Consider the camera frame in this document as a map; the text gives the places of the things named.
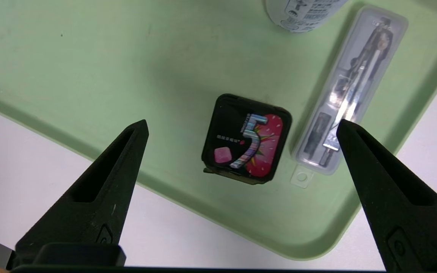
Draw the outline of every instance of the transparent plastic case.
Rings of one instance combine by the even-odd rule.
[[[300,164],[326,175],[336,171],[343,157],[338,123],[361,121],[407,25],[406,18],[378,7],[358,12],[294,150]]]

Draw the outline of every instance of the black square package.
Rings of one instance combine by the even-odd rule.
[[[221,95],[201,154],[206,173],[248,184],[272,180],[291,126],[288,111],[236,95]]]

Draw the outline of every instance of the white can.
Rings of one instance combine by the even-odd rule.
[[[266,0],[269,18],[291,32],[318,28],[348,0]]]

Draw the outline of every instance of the light green plastic tray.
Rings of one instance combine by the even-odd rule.
[[[299,35],[274,25],[260,0],[0,0],[0,113],[88,158],[146,119],[139,185],[280,255],[312,259],[333,248],[359,200],[345,163],[306,189],[292,185],[290,152],[367,3],[409,20],[362,122],[395,152],[437,91],[434,0],[351,0]],[[202,173],[223,93],[292,114],[273,181]]]

